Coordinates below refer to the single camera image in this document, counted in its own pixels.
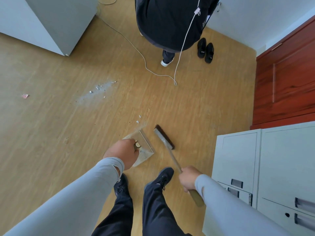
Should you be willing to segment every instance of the person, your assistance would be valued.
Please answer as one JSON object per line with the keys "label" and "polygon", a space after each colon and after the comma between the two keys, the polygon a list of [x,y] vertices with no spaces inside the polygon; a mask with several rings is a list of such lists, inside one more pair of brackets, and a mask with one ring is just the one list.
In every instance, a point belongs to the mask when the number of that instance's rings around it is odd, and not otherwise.
{"label": "person", "polygon": [[[115,143],[96,166],[46,201],[5,236],[130,235],[133,202],[123,171],[129,169],[139,155],[134,143],[134,139]],[[163,190],[173,174],[174,170],[167,167],[144,187],[142,232],[145,236],[191,235],[185,234],[177,225],[163,197]],[[221,235],[288,235],[283,228],[196,168],[183,168],[179,179],[185,191],[196,189],[203,197]],[[115,204],[109,215],[95,228],[113,187]]]}
{"label": "person", "polygon": [[180,52],[182,47],[187,50],[200,39],[218,2],[219,0],[135,0],[139,31],[151,44],[163,49],[161,64],[164,67],[174,60],[175,53]]}

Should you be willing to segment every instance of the pant leg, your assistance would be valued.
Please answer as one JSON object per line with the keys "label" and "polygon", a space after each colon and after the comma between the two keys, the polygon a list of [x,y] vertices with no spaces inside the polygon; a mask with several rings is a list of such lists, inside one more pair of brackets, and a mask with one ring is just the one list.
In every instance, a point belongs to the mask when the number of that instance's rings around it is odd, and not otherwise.
{"label": "pant leg", "polygon": [[151,184],[146,187],[142,206],[143,236],[184,236],[177,225],[173,213],[167,206],[160,185]]}
{"label": "pant leg", "polygon": [[120,195],[109,215],[96,227],[92,236],[130,236],[133,216],[132,198]]}
{"label": "pant leg", "polygon": [[163,50],[162,55],[166,62],[171,62],[175,57],[175,53],[167,52],[166,50]]}

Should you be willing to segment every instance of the white sole sneaker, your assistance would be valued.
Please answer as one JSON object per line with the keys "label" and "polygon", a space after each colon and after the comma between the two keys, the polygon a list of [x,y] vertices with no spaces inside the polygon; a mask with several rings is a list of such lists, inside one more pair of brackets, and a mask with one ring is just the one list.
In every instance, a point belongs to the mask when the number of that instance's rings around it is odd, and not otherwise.
{"label": "white sole sneaker", "polygon": [[173,60],[174,60],[174,59],[172,59],[172,61],[169,62],[168,64],[164,63],[163,60],[162,60],[162,61],[161,61],[161,65],[162,65],[163,67],[167,67],[170,63],[173,62]]}

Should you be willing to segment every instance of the hand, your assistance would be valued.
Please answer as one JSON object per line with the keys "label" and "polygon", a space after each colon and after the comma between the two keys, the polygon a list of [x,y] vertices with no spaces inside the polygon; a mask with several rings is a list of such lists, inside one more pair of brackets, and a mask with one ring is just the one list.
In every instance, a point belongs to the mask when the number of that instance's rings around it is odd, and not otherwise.
{"label": "hand", "polygon": [[188,190],[195,190],[195,181],[199,175],[202,175],[202,173],[192,166],[182,168],[181,170],[183,173],[179,175],[179,181],[184,187],[184,191],[188,192]]}
{"label": "hand", "polygon": [[117,157],[123,161],[125,170],[130,169],[139,156],[139,149],[135,151],[135,139],[123,139],[116,142],[105,152],[103,159],[107,157]]}

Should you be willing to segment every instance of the broom handle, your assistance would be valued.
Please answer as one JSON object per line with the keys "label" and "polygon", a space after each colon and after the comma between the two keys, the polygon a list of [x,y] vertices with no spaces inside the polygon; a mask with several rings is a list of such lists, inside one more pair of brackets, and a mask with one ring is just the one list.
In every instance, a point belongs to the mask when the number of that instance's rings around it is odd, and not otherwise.
{"label": "broom handle", "polygon": [[[178,161],[176,160],[176,158],[175,158],[173,152],[171,151],[171,149],[169,149],[167,146],[166,146],[166,148],[167,148],[169,154],[171,155],[171,158],[172,158],[173,162],[177,166],[177,169],[179,170],[179,172],[183,173],[183,171],[181,170],[181,167],[180,167]],[[196,205],[198,207],[201,207],[201,206],[204,205],[204,201],[203,201],[202,197],[200,196],[200,194],[197,192],[197,190],[188,190],[188,191],[189,191],[192,199],[195,201],[195,203],[196,203]]]}

